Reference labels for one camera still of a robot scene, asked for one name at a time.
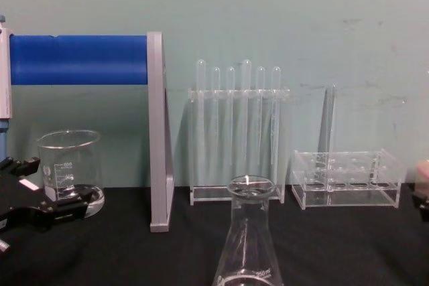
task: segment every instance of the blue roller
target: blue roller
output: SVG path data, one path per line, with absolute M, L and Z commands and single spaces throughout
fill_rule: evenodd
M 146 36 L 10 38 L 12 85 L 146 85 Z

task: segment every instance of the gray stand frame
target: gray stand frame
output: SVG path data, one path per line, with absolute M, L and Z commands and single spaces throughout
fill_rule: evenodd
M 147 33 L 147 84 L 149 92 L 149 144 L 151 232 L 167 232 L 174 194 L 170 120 L 166 90 L 166 64 L 162 33 Z

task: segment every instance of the flask neck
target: flask neck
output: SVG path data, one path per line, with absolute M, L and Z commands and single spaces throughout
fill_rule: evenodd
M 233 196 L 231 205 L 231 224 L 254 222 L 268 227 L 268 198 L 244 199 Z

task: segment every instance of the flask rim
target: flask rim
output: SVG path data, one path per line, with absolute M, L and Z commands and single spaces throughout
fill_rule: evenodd
M 276 186 L 270 179 L 260 175 L 240 175 L 229 182 L 227 189 L 238 198 L 260 200 L 270 197 Z

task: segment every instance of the glass beaker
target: glass beaker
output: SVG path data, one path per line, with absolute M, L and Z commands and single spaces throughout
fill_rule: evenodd
M 268 228 L 270 180 L 255 175 L 236 177 L 228 185 L 232 195 L 231 227 L 212 286 L 282 286 L 282 276 Z
M 92 189 L 86 217 L 96 214 L 105 203 L 97 150 L 100 138 L 95 131 L 65 130 L 37 140 L 45 194 L 58 201 Z

